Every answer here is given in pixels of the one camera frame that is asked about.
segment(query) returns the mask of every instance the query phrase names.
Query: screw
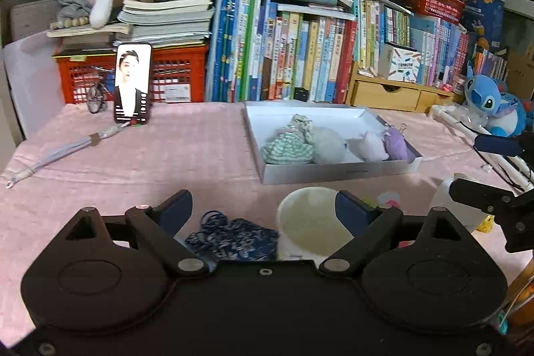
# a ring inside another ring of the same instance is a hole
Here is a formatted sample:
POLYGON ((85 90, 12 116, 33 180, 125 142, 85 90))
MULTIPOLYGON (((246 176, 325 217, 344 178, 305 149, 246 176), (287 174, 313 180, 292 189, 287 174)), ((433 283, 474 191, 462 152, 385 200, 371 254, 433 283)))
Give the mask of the screw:
POLYGON ((331 272, 344 272, 349 269, 350 263, 343 258, 332 258, 330 260, 326 260, 324 266, 331 272))
POLYGON ((198 272, 204 267, 204 262, 198 258, 185 258, 178 263, 178 268, 184 272, 198 272))
POLYGON ((42 356, 53 356, 55 355, 55 347, 50 343, 42 343, 39 348, 39 353, 42 356))
POLYGON ((490 356, 492 351, 493 349, 490 344, 482 343, 476 347, 476 356, 490 356))

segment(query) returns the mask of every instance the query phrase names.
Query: blue patterned fabric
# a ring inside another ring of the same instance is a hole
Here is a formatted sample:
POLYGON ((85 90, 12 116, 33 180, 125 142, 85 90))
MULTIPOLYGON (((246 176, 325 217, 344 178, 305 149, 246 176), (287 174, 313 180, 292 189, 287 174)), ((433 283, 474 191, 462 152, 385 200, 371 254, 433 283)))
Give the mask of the blue patterned fabric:
POLYGON ((209 211, 200 219, 201 230, 185 239, 186 246, 200 257, 215 261, 274 261, 278 232, 245 219, 228 218, 209 211))

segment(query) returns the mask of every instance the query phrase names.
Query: red basket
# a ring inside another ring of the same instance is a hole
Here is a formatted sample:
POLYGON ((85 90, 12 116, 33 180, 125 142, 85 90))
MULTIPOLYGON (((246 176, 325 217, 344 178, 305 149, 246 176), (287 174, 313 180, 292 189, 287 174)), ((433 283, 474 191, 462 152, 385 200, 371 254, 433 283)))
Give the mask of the red basket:
MULTIPOLYGON (((181 49, 154 49, 152 53, 151 101, 164 102, 164 86, 189 83, 191 101, 204 101, 204 68, 208 46, 181 49)), ((56 58, 61 75, 61 87, 65 103, 84 103, 85 93, 97 80, 98 73, 92 66, 115 69, 116 55, 87 56, 84 61, 76 57, 56 58)))
POLYGON ((459 0, 405 0, 415 13, 442 18, 457 25, 465 4, 459 0))

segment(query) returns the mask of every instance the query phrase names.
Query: bicycle wheel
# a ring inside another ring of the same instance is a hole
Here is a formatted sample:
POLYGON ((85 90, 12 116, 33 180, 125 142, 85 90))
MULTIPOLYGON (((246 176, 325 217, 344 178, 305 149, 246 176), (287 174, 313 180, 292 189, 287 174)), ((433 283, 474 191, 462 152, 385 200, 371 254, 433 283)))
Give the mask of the bicycle wheel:
POLYGON ((102 108, 103 104, 103 93, 100 89, 100 84, 97 83, 97 85, 93 85, 92 87, 90 87, 87 90, 85 98, 87 103, 87 109, 89 109, 89 112, 98 113, 102 108))

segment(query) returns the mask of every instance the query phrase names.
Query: smartphone screen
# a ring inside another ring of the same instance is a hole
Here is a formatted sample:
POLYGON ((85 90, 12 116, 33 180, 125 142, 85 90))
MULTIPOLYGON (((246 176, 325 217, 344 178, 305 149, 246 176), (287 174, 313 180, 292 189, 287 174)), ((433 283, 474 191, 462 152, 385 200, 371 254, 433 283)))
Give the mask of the smartphone screen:
POLYGON ((132 119, 145 124, 150 117, 150 67, 152 46, 124 43, 117 48, 115 67, 115 122, 132 119))

